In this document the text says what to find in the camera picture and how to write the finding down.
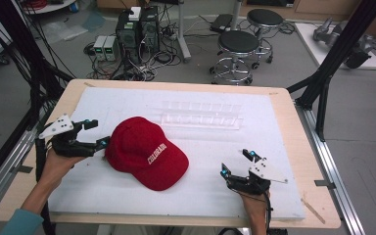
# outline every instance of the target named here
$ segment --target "white box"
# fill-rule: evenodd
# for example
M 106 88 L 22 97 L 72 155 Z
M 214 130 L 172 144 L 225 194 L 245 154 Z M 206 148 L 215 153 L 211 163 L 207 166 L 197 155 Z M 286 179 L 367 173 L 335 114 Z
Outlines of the white box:
M 132 7 L 130 9 L 133 14 L 129 14 L 129 20 L 132 21 L 132 22 L 138 22 L 139 19 L 140 19 L 140 11 L 141 11 L 141 8 L 140 7 Z
M 98 36 L 96 42 L 93 45 L 94 52 L 96 53 L 97 60 L 99 61 L 106 61 L 103 46 L 105 45 L 107 38 L 107 36 Z

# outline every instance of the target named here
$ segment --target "stool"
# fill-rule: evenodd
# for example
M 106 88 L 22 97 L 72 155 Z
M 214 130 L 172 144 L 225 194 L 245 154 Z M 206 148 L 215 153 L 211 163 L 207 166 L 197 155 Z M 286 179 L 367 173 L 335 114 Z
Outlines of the stool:
M 237 85 L 240 81 L 246 84 L 252 83 L 253 75 L 250 73 L 250 68 L 241 59 L 254 55 L 259 48 L 259 41 L 245 31 L 225 31 L 218 37 L 218 47 L 220 49 L 218 55 L 226 53 L 230 57 L 222 58 L 210 68 L 210 73 L 215 73 L 212 84 L 216 84 L 215 80 L 218 78 Z
M 283 23 L 283 18 L 279 14 L 270 10 L 254 9 L 247 14 L 247 21 L 258 28 L 258 31 L 255 33 L 255 36 L 258 39 L 258 52 L 256 53 L 258 55 L 258 60 L 252 64 L 252 68 L 255 70 L 259 67 L 261 55 L 270 53 L 270 56 L 266 61 L 271 63 L 273 60 L 273 47 L 266 39 L 262 38 L 262 35 L 268 30 L 279 27 Z M 269 47 L 263 47 L 263 42 L 268 44 Z

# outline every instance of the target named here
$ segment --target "table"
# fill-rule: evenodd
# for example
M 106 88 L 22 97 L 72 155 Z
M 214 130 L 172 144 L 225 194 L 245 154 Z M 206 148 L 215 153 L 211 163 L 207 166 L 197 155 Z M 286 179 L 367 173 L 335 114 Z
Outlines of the table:
M 326 187 L 317 187 L 314 180 L 323 179 L 307 140 L 305 130 L 298 117 L 292 99 L 286 89 L 270 87 L 238 87 L 185 83 L 134 82 L 76 79 L 70 82 L 54 109 L 49 121 L 60 115 L 71 115 L 86 87 L 117 87 L 125 89 L 159 89 L 172 91 L 199 91 L 259 94 L 269 97 L 283 136 L 292 170 L 305 208 L 303 220 L 272 220 L 272 227 L 337 228 L 341 221 Z M 35 167 L 32 149 L 23 165 Z M 0 203 L 0 220 L 8 220 L 19 208 L 35 184 L 33 173 L 18 173 Z M 196 216 L 147 216 L 144 214 L 100 214 L 100 213 L 51 213 L 55 222 L 151 224 L 179 226 L 244 227 L 244 218 L 196 217 Z

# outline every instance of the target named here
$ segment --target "wrist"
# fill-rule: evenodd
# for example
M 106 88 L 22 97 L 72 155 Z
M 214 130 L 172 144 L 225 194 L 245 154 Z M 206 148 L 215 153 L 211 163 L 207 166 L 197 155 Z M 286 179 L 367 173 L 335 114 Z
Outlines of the wrist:
M 52 193 L 61 183 L 61 180 L 50 180 L 47 178 L 41 178 L 36 186 L 42 193 Z
M 54 189 L 54 185 L 52 184 L 45 185 L 42 182 L 37 183 L 28 197 L 26 197 L 21 209 L 34 212 L 36 214 L 41 214 L 44 205 Z
M 266 221 L 264 214 L 249 214 L 250 227 L 252 228 L 252 235 L 266 234 Z

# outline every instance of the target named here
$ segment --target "sleeve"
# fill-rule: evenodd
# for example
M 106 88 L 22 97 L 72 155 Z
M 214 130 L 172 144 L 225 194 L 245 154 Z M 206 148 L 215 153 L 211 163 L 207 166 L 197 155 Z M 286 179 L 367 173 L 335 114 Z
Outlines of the sleeve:
M 2 229 L 0 235 L 33 235 L 44 219 L 36 213 L 17 209 Z

